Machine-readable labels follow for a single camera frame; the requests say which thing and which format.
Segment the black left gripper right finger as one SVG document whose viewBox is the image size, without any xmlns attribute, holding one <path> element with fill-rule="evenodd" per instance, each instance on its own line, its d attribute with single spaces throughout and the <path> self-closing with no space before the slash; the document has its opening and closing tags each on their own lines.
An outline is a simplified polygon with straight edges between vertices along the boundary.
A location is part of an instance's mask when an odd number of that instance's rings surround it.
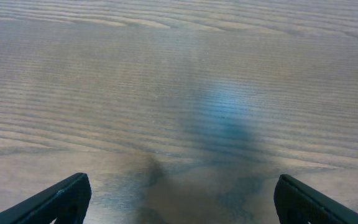
<svg viewBox="0 0 358 224">
<path fill-rule="evenodd" d="M 273 195 L 280 224 L 358 224 L 358 213 L 298 179 L 280 175 Z"/>
</svg>

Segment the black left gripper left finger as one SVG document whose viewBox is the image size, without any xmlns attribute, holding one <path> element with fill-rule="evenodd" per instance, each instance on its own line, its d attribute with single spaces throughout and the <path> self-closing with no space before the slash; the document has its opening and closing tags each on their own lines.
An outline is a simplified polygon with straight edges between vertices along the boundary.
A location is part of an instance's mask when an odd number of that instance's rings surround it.
<svg viewBox="0 0 358 224">
<path fill-rule="evenodd" d="M 88 175 L 76 173 L 0 213 L 0 224 L 83 224 L 91 199 Z"/>
</svg>

